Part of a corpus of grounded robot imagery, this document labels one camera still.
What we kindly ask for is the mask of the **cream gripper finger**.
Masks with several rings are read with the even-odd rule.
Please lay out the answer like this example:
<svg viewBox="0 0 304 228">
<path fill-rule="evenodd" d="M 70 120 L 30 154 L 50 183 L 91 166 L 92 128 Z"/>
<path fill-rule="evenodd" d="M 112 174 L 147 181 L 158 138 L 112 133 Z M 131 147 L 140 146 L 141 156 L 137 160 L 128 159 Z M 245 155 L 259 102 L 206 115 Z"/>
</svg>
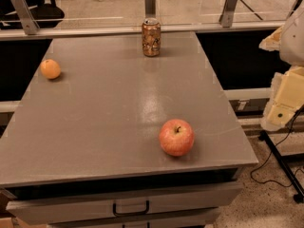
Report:
<svg viewBox="0 0 304 228">
<path fill-rule="evenodd" d="M 277 28 L 272 34 L 264 38 L 258 47 L 267 51 L 279 50 L 282 29 L 283 27 Z"/>
</svg>

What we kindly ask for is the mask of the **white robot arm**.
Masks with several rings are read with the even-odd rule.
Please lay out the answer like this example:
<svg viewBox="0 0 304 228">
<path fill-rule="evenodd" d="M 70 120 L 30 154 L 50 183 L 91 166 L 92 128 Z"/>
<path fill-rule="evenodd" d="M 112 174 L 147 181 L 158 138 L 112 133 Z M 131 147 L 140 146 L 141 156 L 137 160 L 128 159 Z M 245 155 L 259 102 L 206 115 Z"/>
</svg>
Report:
<svg viewBox="0 0 304 228">
<path fill-rule="evenodd" d="M 277 131 L 304 105 L 304 8 L 298 8 L 259 47 L 277 50 L 280 59 L 291 66 L 285 73 L 275 73 L 260 123 L 264 130 Z"/>
</svg>

